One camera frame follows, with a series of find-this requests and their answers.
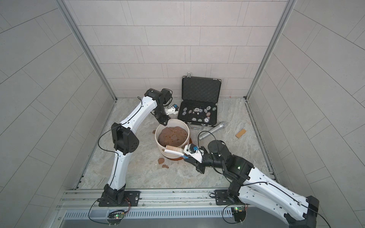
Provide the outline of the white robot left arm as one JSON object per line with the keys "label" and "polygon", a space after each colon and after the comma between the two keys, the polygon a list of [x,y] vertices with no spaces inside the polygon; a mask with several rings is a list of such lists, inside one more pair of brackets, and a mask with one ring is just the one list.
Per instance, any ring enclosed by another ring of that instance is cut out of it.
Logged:
{"label": "white robot left arm", "polygon": [[165,108],[172,101],[172,91],[163,88],[161,91],[150,88],[141,98],[137,107],[121,123],[115,123],[111,127],[112,139],[115,149],[115,162],[108,186],[113,191],[122,189],[125,184],[127,167],[131,153],[139,145],[135,133],[145,118],[152,114],[164,126],[167,125],[170,116]]}

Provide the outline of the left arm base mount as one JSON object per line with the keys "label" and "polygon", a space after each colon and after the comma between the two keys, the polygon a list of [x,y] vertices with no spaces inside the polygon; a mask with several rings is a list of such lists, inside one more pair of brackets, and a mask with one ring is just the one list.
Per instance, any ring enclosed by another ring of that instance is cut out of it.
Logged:
{"label": "left arm base mount", "polygon": [[97,202],[99,207],[135,207],[138,205],[140,194],[140,191],[126,191],[125,186],[120,190],[113,190],[106,184]]}

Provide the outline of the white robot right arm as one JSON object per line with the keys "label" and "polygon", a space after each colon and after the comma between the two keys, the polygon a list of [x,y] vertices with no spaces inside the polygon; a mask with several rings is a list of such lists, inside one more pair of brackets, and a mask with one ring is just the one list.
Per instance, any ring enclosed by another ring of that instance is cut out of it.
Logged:
{"label": "white robot right arm", "polygon": [[283,187],[248,160],[232,154],[221,140],[207,148],[189,144],[184,147],[184,161],[203,174],[207,167],[222,170],[231,181],[224,200],[230,204],[249,204],[282,220],[290,228],[315,228],[319,201]]}

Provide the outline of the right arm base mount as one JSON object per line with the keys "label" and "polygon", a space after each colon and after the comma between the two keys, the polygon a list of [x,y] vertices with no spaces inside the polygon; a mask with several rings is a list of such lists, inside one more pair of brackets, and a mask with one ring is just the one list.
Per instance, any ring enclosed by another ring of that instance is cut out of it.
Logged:
{"label": "right arm base mount", "polygon": [[234,199],[233,197],[229,197],[227,193],[227,189],[222,190],[214,190],[209,193],[209,197],[215,200],[216,205],[243,205],[244,203],[239,201],[238,199]]}

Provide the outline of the blue handled scrub brush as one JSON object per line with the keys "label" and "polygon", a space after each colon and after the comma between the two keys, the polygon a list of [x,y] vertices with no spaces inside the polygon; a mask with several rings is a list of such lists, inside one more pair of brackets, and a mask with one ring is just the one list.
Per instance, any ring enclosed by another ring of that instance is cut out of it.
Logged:
{"label": "blue handled scrub brush", "polygon": [[164,152],[167,154],[177,155],[177,156],[185,158],[185,159],[187,158],[187,156],[184,153],[184,149],[180,148],[180,147],[167,145]]}

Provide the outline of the white ceramic pot with mud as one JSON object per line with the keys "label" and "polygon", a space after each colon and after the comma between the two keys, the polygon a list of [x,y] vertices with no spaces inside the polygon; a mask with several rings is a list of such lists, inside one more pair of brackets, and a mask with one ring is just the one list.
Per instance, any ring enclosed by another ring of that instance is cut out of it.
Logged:
{"label": "white ceramic pot with mud", "polygon": [[181,160],[174,154],[166,153],[164,150],[166,146],[174,146],[184,148],[190,141],[190,130],[183,121],[178,119],[170,119],[167,126],[160,124],[155,132],[155,141],[159,148],[159,152],[167,159]]}

